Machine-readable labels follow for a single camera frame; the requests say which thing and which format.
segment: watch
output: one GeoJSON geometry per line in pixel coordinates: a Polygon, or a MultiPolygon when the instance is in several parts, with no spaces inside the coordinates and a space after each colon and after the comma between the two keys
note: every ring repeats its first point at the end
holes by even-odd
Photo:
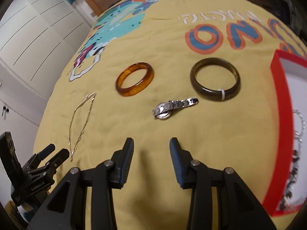
{"type": "Polygon", "coordinates": [[[186,100],[172,100],[160,103],[152,110],[153,116],[159,119],[167,119],[171,116],[173,110],[183,109],[198,104],[197,98],[188,98],[186,100]]]}

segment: bed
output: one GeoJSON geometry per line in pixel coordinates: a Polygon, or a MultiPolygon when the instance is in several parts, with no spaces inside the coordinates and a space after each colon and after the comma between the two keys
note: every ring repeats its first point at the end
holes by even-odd
{"type": "MultiPolygon", "coordinates": [[[[169,155],[172,137],[208,167],[233,167],[262,202],[278,149],[278,104],[270,64],[276,49],[293,50],[289,44],[306,57],[306,47],[290,30],[245,0],[122,0],[106,8],[64,69],[45,110],[34,152],[50,143],[56,150],[69,149],[74,110],[96,92],[73,161],[58,169],[56,181],[71,167],[96,167],[132,137],[135,153],[128,181],[113,193],[119,229],[185,229],[191,194],[176,182],[169,155]],[[242,87],[233,99],[215,102],[193,89],[190,70],[208,57],[225,59],[240,73],[242,87]],[[115,89],[116,79],[138,62],[149,63],[154,78],[140,93],[123,97],[115,89]],[[157,104],[190,97],[198,97],[199,104],[165,121],[152,117],[157,104]]],[[[131,75],[124,85],[135,84],[143,75],[141,71],[131,75]]],[[[218,67],[206,68],[197,79],[216,90],[234,82],[228,71],[218,67]]],[[[90,104],[86,102],[74,116],[72,146],[90,104]]],[[[285,229],[294,216],[273,221],[285,229]]]]}

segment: screw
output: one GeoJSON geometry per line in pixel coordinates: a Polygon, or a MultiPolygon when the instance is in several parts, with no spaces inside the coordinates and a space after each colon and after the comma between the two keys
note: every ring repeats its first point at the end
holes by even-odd
{"type": "Polygon", "coordinates": [[[77,174],[79,172],[79,169],[77,167],[73,167],[70,169],[70,173],[77,174]]]}
{"type": "Polygon", "coordinates": [[[231,167],[227,167],[226,169],[225,169],[225,172],[227,173],[227,174],[233,174],[234,173],[234,170],[233,170],[233,168],[231,168],[231,167]]]}
{"type": "Polygon", "coordinates": [[[113,161],[112,160],[106,160],[104,162],[105,166],[109,167],[109,166],[112,166],[113,165],[113,161]]]}
{"type": "Polygon", "coordinates": [[[192,161],[191,161],[191,164],[192,164],[193,166],[198,166],[200,163],[201,163],[201,162],[198,161],[198,160],[192,160],[192,161]]]}

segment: amber bangle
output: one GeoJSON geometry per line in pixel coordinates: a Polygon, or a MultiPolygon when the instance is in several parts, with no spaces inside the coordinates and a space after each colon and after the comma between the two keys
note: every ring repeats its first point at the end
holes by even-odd
{"type": "Polygon", "coordinates": [[[199,92],[200,94],[212,100],[231,99],[238,94],[238,92],[240,91],[240,87],[241,87],[241,79],[240,79],[240,75],[237,69],[228,61],[219,59],[219,58],[207,58],[207,59],[202,59],[199,62],[197,62],[191,69],[190,80],[191,80],[193,88],[197,92],[199,92]],[[232,88],[227,89],[227,90],[220,89],[219,91],[215,91],[215,90],[208,89],[202,86],[200,83],[198,83],[195,78],[197,72],[199,71],[201,67],[210,66],[210,65],[217,65],[217,66],[221,66],[221,67],[228,69],[234,75],[235,85],[232,88]]]}
{"type": "Polygon", "coordinates": [[[118,93],[122,96],[128,97],[133,96],[140,91],[144,90],[150,82],[154,78],[154,71],[150,64],[147,64],[145,62],[139,62],[131,65],[130,67],[127,67],[117,78],[116,80],[116,90],[118,93]],[[125,78],[128,77],[131,73],[135,72],[139,69],[147,69],[147,72],[145,76],[135,85],[128,87],[128,88],[121,88],[123,81],[125,78]]]}

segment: gold chain necklace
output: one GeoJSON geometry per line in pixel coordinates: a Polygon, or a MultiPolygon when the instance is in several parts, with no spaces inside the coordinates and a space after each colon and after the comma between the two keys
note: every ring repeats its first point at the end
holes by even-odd
{"type": "Polygon", "coordinates": [[[79,141],[81,140],[81,136],[82,136],[82,134],[84,133],[84,129],[85,129],[86,124],[87,124],[87,122],[88,122],[88,120],[89,120],[89,118],[90,118],[90,114],[91,114],[91,110],[92,110],[92,107],[93,107],[93,103],[94,103],[95,97],[96,97],[96,93],[92,93],[91,95],[87,95],[87,96],[85,97],[85,99],[81,102],[81,104],[78,105],[77,108],[76,108],[75,111],[74,111],[72,120],[71,120],[71,122],[70,122],[69,136],[68,136],[68,139],[69,139],[69,144],[68,144],[68,145],[69,145],[69,150],[70,150],[70,153],[71,153],[70,162],[73,161],[73,154],[75,153],[75,151],[76,151],[76,149],[77,149],[78,143],[79,143],[79,141]],[[80,133],[80,135],[79,135],[79,137],[78,137],[78,139],[77,139],[77,142],[76,142],[76,144],[75,144],[75,147],[74,147],[74,149],[72,150],[72,148],[71,148],[71,134],[72,134],[72,124],[73,124],[73,120],[74,120],[75,113],[76,113],[76,111],[77,111],[82,105],[84,105],[85,102],[88,101],[91,97],[93,97],[93,98],[92,98],[92,101],[91,101],[90,110],[88,111],[88,115],[87,115],[85,124],[84,124],[84,126],[83,126],[83,128],[82,128],[82,130],[81,130],[81,133],[80,133]]]}

